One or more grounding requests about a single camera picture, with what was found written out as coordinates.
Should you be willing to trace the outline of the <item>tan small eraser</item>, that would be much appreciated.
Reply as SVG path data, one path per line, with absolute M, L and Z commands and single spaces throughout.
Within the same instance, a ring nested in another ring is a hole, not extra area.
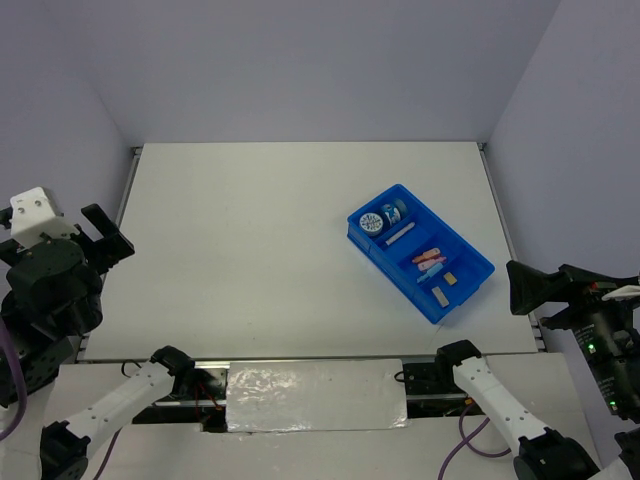
M 456 278 L 456 277 L 454 276 L 454 274 L 453 274 L 453 273 L 451 273 L 451 272 L 447 272 L 447 273 L 444 275 L 444 279 L 446 280 L 446 282 L 447 282 L 450 286 L 453 286 L 453 285 L 455 285 L 455 284 L 458 282 L 457 278 Z

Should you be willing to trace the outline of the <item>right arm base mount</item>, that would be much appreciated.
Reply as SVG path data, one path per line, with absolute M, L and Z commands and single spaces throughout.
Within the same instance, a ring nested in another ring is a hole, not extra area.
M 403 363 L 394 380 L 404 386 L 409 419 L 459 417 L 471 398 L 449 383 L 434 362 Z

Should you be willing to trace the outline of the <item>orange translucent clip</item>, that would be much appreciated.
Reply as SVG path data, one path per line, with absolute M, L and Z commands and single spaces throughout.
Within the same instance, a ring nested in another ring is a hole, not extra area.
M 439 257 L 439 256 L 441 256 L 440 249 L 439 248 L 431 248 L 431 249 L 426 250 L 426 251 L 422 252 L 421 254 L 415 256 L 412 259 L 412 262 L 414 264 L 418 264 L 418 263 L 423 262 L 425 260 L 428 260 L 428 259 L 431 259 L 431 258 L 434 258 L 434 257 Z

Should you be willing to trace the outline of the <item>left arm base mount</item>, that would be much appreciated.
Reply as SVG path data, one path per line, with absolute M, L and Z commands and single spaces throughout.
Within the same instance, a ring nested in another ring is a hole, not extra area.
M 225 433 L 227 366 L 198 365 L 192 377 L 168 396 L 137 414 L 134 425 L 187 425 L 208 433 Z

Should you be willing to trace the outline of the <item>blue patterned jar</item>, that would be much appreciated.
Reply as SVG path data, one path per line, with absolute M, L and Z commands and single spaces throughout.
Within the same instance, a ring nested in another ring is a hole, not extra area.
M 385 228 L 383 217 L 376 212 L 367 212 L 361 215 L 358 225 L 368 237 L 377 237 Z
M 385 224 L 388 227 L 393 227 L 407 216 L 408 208 L 400 198 L 395 198 L 381 206 L 380 214 Z

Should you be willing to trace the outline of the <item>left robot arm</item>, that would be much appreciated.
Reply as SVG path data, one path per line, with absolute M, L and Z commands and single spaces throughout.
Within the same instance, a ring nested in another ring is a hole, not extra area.
M 1 212 L 10 233 L 1 244 L 10 287 L 1 303 L 4 479 L 79 479 L 96 452 L 113 446 L 135 416 L 160 399 L 182 399 L 195 389 L 194 360 L 165 346 L 93 405 L 45 423 L 60 368 L 74 352 L 72 338 L 103 320 L 104 275 L 135 252 L 99 205 L 81 212 L 99 239 L 67 220 L 43 187 L 13 196 Z

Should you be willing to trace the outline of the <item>blue white marker pen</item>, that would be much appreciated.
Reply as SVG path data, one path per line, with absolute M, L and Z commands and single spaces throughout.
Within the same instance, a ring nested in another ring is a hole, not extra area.
M 402 238 L 405 234 L 407 234 L 409 231 L 411 231 L 414 227 L 415 227 L 414 222 L 410 222 L 406 224 L 404 227 L 402 227 L 400 230 L 398 230 L 396 233 L 394 233 L 388 239 L 386 239 L 385 244 L 387 246 L 392 245 L 393 243 L 398 241 L 400 238 Z

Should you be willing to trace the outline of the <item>blue translucent clip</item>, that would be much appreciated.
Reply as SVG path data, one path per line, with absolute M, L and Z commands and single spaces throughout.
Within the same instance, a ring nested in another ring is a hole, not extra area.
M 437 273 L 439 273 L 444 268 L 442 263 L 436 263 L 434 266 L 425 271 L 423 275 L 417 278 L 416 282 L 421 284 L 431 278 L 433 278 Z

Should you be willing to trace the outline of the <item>pink translucent clip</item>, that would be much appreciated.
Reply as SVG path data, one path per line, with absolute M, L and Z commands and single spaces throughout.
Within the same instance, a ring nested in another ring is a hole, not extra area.
M 417 267 L 420 271 L 427 271 L 433 268 L 435 265 L 444 264 L 447 262 L 447 258 L 443 256 L 434 257 L 423 262 L 417 264 Z

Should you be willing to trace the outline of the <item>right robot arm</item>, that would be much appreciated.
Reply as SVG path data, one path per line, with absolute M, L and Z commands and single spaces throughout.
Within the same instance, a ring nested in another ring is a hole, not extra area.
M 572 333 L 598 392 L 610 414 L 639 421 L 639 278 L 612 277 L 562 265 L 544 273 L 511 260 L 510 309 L 527 315 L 547 304 L 561 310 L 544 317 L 547 330 Z M 615 434 L 619 453 L 607 466 L 592 458 L 590 445 L 573 439 L 570 421 L 585 420 L 583 400 L 556 355 L 535 354 L 505 359 L 487 357 L 469 340 L 439 348 L 436 383 L 461 390 L 505 441 L 518 479 L 636 479 L 639 476 L 639 431 Z

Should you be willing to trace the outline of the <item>grey rectangular eraser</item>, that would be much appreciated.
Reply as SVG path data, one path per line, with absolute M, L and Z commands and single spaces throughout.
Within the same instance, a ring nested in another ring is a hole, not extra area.
M 434 287 L 432 289 L 432 294 L 436 298 L 441 308 L 446 308 L 450 305 L 448 298 L 446 297 L 446 295 L 444 294 L 444 292 L 440 287 Z

